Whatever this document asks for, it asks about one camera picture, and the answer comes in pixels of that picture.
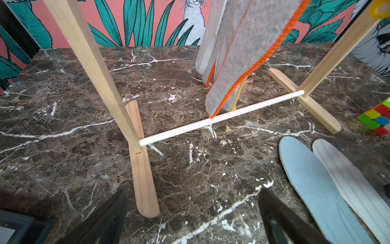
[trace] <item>yellow cord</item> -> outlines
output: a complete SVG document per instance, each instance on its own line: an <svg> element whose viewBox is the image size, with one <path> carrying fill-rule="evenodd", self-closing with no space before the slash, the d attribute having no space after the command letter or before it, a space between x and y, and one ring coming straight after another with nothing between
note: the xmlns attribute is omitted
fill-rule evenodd
<svg viewBox="0 0 390 244"><path fill-rule="evenodd" d="M246 82L246 78L245 78L245 80L243 80L241 82L240 87L238 88L237 96L236 96L236 99L234 100L234 104L233 104L232 110L230 110L230 112L233 112L233 111L237 110L236 105L237 105L237 102L238 102L238 97L240 96L241 90L243 89L245 82Z"/></svg>

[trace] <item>wooden base foot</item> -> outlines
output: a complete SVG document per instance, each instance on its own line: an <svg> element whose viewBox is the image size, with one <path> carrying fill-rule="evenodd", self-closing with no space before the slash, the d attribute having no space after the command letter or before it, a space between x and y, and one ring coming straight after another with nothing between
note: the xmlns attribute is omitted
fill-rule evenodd
<svg viewBox="0 0 390 244"><path fill-rule="evenodd" d="M140 112L136 100L126 105L126 111L137 132L138 137L144 138ZM130 150L131 171L135 192L135 203L138 211L145 217L154 218L160 215L156 189L154 187L152 169L150 168L149 157L146 146L141 147L141 153L135 154Z"/></svg>
<svg viewBox="0 0 390 244"><path fill-rule="evenodd" d="M286 91L289 93L297 91L298 86L292 82L285 74L278 69L269 69L268 74L274 78ZM319 105L313 98L308 96L297 97L297 101L311 113L325 128L332 134L336 134L341 130L340 122L335 119L328 111Z"/></svg>

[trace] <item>shoe insole sole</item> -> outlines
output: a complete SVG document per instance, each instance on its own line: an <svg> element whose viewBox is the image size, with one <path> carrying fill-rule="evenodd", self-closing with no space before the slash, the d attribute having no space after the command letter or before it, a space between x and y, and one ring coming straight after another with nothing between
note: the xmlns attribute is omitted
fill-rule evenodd
<svg viewBox="0 0 390 244"><path fill-rule="evenodd" d="M381 244L390 243L390 208L358 168L326 140L313 143L339 193Z"/></svg>
<svg viewBox="0 0 390 244"><path fill-rule="evenodd" d="M287 136L280 140L279 154L287 177L328 241L333 244L373 243L312 151Z"/></svg>

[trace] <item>wooden upright post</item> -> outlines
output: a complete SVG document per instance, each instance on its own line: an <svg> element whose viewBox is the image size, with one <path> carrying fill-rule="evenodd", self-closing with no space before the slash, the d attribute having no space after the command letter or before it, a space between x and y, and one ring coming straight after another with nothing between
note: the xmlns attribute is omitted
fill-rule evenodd
<svg viewBox="0 0 390 244"><path fill-rule="evenodd" d="M328 54L321 60L317 67L298 87L292 80L277 69L269 69L271 75L289 93L304 90L304 94L297 101L307 109L325 128L332 134L341 130L341 124L328 111L321 107L309 94L325 79L325 77L356 47L357 44L373 29L381 20L374 18L372 8L375 1L370 3L355 22L344 33L340 40L333 46Z"/></svg>
<svg viewBox="0 0 390 244"><path fill-rule="evenodd" d="M141 153L138 136L119 92L76 0L44 0L66 40L117 122L134 153Z"/></svg>
<svg viewBox="0 0 390 244"><path fill-rule="evenodd" d="M150 218L158 216L160 209L147 149L146 146L141 148L139 143L144 131L137 102L130 102L126 108L123 105L76 0L44 2L129 143L135 201L139 212Z"/></svg>
<svg viewBox="0 0 390 244"><path fill-rule="evenodd" d="M371 16L372 4L361 13L356 21L348 28L340 40L333 46L317 67L299 86L304 90L302 97L306 98L334 68L361 42L361 40L381 21Z"/></svg>

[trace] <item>yellow plastic clip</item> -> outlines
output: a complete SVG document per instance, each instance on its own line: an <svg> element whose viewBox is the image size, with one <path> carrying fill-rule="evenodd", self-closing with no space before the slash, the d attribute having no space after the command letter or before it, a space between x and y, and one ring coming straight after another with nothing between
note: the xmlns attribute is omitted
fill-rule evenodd
<svg viewBox="0 0 390 244"><path fill-rule="evenodd" d="M370 13L375 19L390 17L390 0L375 0Z"/></svg>

